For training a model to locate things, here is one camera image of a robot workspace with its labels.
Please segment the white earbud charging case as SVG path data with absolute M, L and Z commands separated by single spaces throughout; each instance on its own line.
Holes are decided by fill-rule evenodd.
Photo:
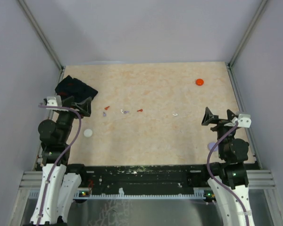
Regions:
M 85 137 L 91 137 L 93 135 L 93 131 L 91 129 L 85 129 L 83 135 Z

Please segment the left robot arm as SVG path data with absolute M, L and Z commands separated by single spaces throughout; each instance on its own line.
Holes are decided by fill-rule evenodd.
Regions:
M 79 187 L 89 176 L 83 164 L 68 164 L 71 146 L 67 143 L 75 119 L 90 117 L 92 97 L 77 103 L 74 96 L 47 97 L 40 108 L 58 113 L 56 121 L 43 120 L 38 126 L 42 148 L 42 182 L 31 226 L 66 226 L 70 206 Z

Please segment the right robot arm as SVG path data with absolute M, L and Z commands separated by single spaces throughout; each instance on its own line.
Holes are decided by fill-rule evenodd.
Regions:
M 211 131 L 217 133 L 217 142 L 207 156 L 207 171 L 201 174 L 202 183 L 215 195 L 225 226 L 253 226 L 249 179 L 244 165 L 249 143 L 235 138 L 237 129 L 251 126 L 250 115 L 227 110 L 227 119 L 221 119 L 206 108 L 201 124 L 212 124 Z

